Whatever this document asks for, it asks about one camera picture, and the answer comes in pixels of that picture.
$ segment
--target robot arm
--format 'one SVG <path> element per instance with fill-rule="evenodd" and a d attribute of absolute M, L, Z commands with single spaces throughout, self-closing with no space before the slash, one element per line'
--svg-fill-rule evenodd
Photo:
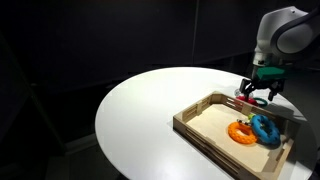
<path fill-rule="evenodd" d="M 251 80 L 243 79 L 246 98 L 270 89 L 268 99 L 283 91 L 285 68 L 311 56 L 320 46 L 320 5 L 310 13 L 287 7 L 263 16 L 257 35 Z"/>

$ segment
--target orange ring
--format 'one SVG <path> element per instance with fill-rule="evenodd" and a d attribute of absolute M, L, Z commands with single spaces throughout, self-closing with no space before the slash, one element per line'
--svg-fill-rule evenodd
<path fill-rule="evenodd" d="M 246 136 L 239 134 L 237 130 L 240 130 L 241 132 L 246 134 Z M 233 122 L 229 125 L 228 134 L 233 140 L 241 144 L 252 144 L 258 140 L 257 136 L 253 133 L 250 126 L 246 126 L 239 122 Z"/>

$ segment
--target dark background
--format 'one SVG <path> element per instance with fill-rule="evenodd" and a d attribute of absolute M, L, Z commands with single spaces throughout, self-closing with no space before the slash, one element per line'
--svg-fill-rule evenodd
<path fill-rule="evenodd" d="M 317 0 L 11 0 L 0 2 L 0 167 L 94 133 L 103 97 L 153 69 L 246 75 L 262 16 Z"/>

